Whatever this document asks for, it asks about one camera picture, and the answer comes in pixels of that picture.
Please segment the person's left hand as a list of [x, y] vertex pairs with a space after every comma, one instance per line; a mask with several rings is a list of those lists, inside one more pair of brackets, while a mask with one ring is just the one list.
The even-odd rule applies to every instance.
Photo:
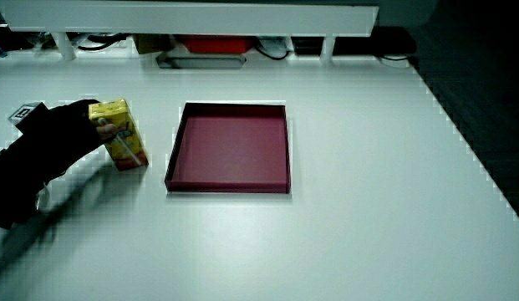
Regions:
[[53, 108], [44, 103], [22, 105], [9, 120], [22, 133], [8, 150], [15, 166], [29, 176], [49, 182], [76, 161], [113, 140], [118, 129], [108, 121], [92, 123], [89, 107], [96, 99], [82, 99]]

